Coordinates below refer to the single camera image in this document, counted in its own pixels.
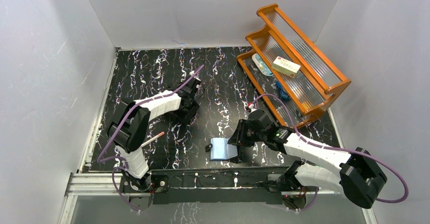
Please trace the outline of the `black card holder wallet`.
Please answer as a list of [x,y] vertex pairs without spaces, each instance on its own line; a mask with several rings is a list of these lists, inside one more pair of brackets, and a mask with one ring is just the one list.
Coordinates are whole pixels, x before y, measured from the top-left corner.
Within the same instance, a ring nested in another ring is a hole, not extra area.
[[230,138],[211,138],[205,146],[210,161],[225,161],[236,158],[239,154],[236,145],[229,144]]

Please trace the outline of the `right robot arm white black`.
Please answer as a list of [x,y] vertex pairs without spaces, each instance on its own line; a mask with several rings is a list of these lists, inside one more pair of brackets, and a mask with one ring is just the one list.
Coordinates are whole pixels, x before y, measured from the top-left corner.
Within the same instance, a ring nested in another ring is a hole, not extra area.
[[297,191],[306,186],[343,194],[353,204],[369,209],[377,200],[387,177],[370,159],[368,151],[335,151],[329,145],[297,135],[292,128],[272,121],[257,109],[238,121],[229,145],[251,147],[262,142],[271,150],[298,157],[276,180],[267,180],[271,191]]

